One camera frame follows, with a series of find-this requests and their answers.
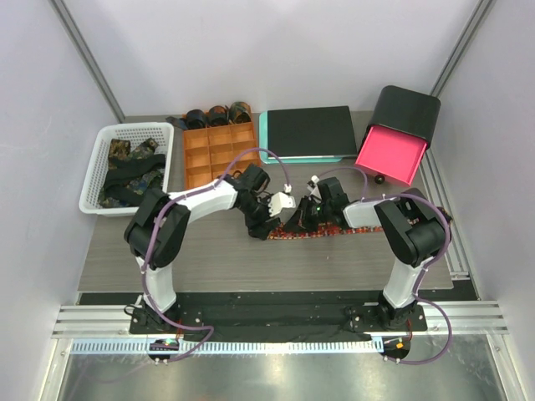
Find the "black pink drawer cabinet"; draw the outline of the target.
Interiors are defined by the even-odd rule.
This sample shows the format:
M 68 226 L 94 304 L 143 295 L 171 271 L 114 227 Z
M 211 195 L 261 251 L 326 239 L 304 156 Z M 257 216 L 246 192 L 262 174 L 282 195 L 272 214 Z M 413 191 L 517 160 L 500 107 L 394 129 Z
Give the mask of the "black pink drawer cabinet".
M 355 166 L 377 182 L 410 187 L 431 146 L 440 109 L 435 96 L 394 85 L 382 88 Z

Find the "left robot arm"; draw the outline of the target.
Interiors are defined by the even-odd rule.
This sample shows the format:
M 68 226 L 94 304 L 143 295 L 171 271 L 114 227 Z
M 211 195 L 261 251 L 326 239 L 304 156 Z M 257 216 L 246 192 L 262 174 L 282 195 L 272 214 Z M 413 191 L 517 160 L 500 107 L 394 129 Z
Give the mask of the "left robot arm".
M 269 210 L 268 173 L 250 164 L 243 172 L 223 175 L 208 185 L 180 193 L 149 190 L 125 229 L 124 238 L 142 275 L 149 323 L 156 331 L 171 332 L 177 325 L 176 292 L 171 263 L 176 259 L 190 223 L 218 211 L 239 210 L 248 235 L 266 240 L 280 224 Z

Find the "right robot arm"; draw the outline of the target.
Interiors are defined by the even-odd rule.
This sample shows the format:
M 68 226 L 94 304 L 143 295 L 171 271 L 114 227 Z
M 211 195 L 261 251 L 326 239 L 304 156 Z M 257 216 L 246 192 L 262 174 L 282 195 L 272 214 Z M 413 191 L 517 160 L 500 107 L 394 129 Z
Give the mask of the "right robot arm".
M 315 176 L 308 188 L 310 194 L 302 198 L 281 231 L 303 236 L 328 228 L 381 228 L 395 259 L 378 297 L 377 318 L 386 329 L 404 327 L 415 311 L 425 273 L 449 246 L 451 218 L 417 189 L 351 201 L 335 177 Z

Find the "multicoloured plaid tie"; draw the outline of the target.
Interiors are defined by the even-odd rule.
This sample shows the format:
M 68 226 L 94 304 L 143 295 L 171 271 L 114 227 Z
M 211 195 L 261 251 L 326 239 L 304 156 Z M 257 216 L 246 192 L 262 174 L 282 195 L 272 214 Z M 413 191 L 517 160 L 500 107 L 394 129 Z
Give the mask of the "multicoloured plaid tie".
M 287 222 L 286 221 L 285 223 L 280 223 L 279 228 L 271 232 L 268 240 L 290 240 L 298 238 L 313 238 L 383 231 L 383 226 L 379 217 L 376 215 L 373 206 L 371 206 L 370 215 L 360 214 L 357 215 L 357 217 L 357 221 L 354 222 L 355 225 L 349 224 L 347 221 L 346 228 L 333 226 L 329 223 L 320 224 L 319 227 L 316 228 L 316 231 L 313 232 L 284 232 L 283 226 Z

